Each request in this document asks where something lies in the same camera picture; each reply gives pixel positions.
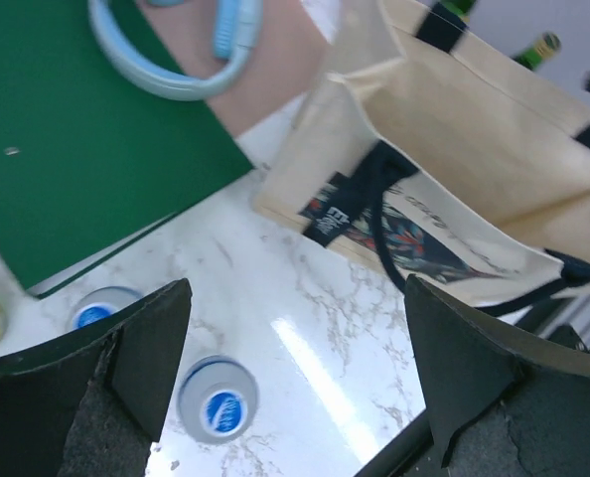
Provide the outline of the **Pocari Sweat bottle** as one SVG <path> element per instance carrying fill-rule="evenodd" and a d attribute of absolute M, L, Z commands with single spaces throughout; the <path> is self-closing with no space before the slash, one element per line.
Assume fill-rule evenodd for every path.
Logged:
<path fill-rule="evenodd" d="M 96 289 L 75 305 L 67 330 L 74 331 L 107 318 L 142 298 L 140 291 L 123 286 Z"/>
<path fill-rule="evenodd" d="M 259 389 L 252 373 L 223 355 L 200 359 L 180 385 L 177 410 L 194 440 L 220 445 L 235 440 L 252 424 L 259 407 Z"/>

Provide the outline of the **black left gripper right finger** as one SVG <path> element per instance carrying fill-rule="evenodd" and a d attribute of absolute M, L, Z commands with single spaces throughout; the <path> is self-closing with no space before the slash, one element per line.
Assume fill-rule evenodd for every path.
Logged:
<path fill-rule="evenodd" d="M 412 276 L 405 312 L 440 464 L 451 476 L 590 476 L 590 354 Z"/>

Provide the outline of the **cream canvas tote bag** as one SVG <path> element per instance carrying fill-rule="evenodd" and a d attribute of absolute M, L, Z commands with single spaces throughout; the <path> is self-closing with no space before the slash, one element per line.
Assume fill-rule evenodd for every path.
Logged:
<path fill-rule="evenodd" d="M 590 106 L 417 1 L 348 1 L 256 201 L 501 316 L 590 294 Z"/>

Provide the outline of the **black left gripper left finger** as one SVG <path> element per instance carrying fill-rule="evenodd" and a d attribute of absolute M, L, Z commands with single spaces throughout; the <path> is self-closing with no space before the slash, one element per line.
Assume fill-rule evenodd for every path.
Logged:
<path fill-rule="evenodd" d="M 188 279 L 0 357 L 0 476 L 142 476 L 190 320 Z"/>

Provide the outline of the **green Perrier bottle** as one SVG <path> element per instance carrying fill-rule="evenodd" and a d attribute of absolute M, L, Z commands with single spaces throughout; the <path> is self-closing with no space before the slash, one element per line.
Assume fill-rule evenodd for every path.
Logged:
<path fill-rule="evenodd" d="M 440 0 L 439 3 L 468 23 L 476 0 Z"/>

